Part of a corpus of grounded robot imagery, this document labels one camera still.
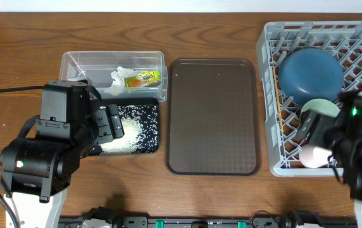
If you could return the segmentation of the pale green bowl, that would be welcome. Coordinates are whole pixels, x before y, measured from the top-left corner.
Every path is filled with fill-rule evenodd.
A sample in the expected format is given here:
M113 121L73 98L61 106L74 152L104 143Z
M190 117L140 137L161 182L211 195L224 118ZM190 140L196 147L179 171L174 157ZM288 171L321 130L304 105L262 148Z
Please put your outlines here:
M302 124L305 120L304 114L307 111L316 111L318 113L330 116L330 117L336 117L340 109L337 105L335 105L333 102L326 100L326 99L312 99L305 103L300 112L299 116L299 123Z

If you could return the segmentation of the pink white cup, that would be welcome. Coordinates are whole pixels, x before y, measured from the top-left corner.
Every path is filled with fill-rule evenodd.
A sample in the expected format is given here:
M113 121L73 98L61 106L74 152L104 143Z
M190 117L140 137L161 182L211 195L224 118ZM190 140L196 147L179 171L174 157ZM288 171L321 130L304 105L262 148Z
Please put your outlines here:
M299 160L306 168L320 168L330 163L331 155L328 149L306 144L299 152Z

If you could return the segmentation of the white tissue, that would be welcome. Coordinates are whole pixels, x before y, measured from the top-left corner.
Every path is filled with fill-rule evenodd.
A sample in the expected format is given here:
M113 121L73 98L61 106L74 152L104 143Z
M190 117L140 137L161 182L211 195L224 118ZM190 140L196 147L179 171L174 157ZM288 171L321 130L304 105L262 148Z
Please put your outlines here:
M111 72L111 78L113 81L106 89L106 92L114 96L123 93L126 89L125 79L134 77L136 74L137 70L118 66L114 72Z

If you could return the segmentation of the dark blue plate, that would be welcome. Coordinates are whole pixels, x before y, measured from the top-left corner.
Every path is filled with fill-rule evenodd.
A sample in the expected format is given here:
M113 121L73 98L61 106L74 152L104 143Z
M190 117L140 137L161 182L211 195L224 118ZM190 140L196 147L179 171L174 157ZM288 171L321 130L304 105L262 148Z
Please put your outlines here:
M344 85L344 71L337 59L326 51L305 48L290 54L278 67L282 92L298 105L312 99L337 99Z

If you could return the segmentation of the wooden chopstick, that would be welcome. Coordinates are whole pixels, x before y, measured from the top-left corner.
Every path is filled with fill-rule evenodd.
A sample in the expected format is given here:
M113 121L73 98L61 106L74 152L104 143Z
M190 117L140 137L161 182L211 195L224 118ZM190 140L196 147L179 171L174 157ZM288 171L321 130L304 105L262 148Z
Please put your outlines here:
M273 65L273 79L274 79L274 86L275 86L275 94L276 94L276 100L277 100L277 110L278 110L278 122L280 126L281 135L284 134L284 127L283 127L283 120L282 120L282 114L281 114L281 105L280 105L280 98L279 98L279 90L277 85L277 74L275 71L275 66Z

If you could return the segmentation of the yellow green snack wrapper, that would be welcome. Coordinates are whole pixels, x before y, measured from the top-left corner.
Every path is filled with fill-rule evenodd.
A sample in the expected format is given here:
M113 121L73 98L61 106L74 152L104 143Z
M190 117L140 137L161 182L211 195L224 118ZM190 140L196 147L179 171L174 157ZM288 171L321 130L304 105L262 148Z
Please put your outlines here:
M158 70L138 71L133 77L125 79L126 87L147 87L161 80Z

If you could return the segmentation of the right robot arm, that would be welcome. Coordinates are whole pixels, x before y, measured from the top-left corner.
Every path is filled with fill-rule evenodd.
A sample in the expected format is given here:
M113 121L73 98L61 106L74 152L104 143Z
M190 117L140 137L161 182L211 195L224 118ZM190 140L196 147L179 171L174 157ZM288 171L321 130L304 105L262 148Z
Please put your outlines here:
M335 172L336 179L350 188L358 227L362 227L362 93L347 91L339 95L342 108L335 117L319 111L306 111L296 136L312 147L312 161L320 160L321 151L331 154L326 162L337 160L343 173Z

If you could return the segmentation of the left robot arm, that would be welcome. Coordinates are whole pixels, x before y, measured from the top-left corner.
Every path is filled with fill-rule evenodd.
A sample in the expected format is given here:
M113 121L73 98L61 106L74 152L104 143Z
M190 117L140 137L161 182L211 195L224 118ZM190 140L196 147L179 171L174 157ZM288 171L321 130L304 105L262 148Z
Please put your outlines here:
M57 227L81 159L123 135L117 105L103 101L88 81L42 86L40 115L0 155L7 227Z

